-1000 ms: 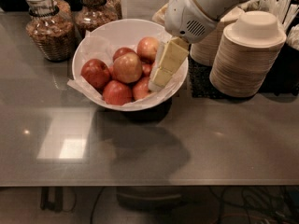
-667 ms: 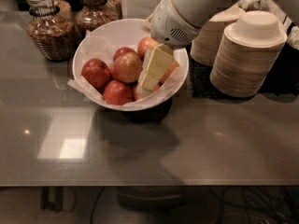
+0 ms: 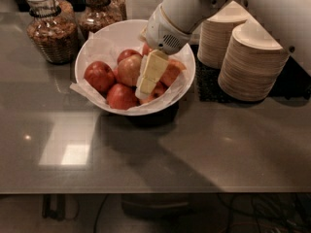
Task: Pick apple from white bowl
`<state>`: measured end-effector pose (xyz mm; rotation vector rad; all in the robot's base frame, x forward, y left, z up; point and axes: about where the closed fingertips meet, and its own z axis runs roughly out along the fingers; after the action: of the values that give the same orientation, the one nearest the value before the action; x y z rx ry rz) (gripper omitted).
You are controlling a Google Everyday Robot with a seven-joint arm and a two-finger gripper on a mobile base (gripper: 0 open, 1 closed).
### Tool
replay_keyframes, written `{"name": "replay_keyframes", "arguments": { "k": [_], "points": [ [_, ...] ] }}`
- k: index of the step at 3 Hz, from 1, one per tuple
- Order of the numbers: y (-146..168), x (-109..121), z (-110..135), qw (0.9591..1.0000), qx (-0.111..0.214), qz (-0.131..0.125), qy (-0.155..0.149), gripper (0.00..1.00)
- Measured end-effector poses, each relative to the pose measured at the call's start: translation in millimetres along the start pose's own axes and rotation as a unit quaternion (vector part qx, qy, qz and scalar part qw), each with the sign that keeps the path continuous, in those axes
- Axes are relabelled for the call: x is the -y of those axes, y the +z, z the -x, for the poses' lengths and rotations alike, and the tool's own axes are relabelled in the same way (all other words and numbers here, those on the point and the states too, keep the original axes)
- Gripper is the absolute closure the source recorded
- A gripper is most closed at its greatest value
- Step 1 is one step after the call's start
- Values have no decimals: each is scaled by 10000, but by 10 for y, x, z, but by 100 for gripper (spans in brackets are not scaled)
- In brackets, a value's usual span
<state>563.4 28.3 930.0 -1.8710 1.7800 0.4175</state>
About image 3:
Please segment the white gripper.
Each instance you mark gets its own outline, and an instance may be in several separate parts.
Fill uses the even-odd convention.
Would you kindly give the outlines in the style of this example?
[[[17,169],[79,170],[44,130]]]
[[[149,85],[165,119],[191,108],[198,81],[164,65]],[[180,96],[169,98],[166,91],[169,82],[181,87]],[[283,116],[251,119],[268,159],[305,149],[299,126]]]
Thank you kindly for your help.
[[[159,4],[140,32],[139,38],[153,49],[142,58],[135,91],[138,99],[146,99],[165,72],[168,55],[179,52],[189,42],[190,34],[178,29]]]

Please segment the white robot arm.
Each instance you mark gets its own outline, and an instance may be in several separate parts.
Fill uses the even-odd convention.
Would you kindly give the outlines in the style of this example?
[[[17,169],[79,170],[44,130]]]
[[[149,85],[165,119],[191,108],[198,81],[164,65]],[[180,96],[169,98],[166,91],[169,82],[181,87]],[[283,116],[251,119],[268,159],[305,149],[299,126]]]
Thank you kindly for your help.
[[[267,96],[310,97],[311,0],[163,0],[148,20],[150,48],[179,52],[198,25],[231,2],[250,16],[229,33],[222,69],[198,68],[202,101],[259,102]]]

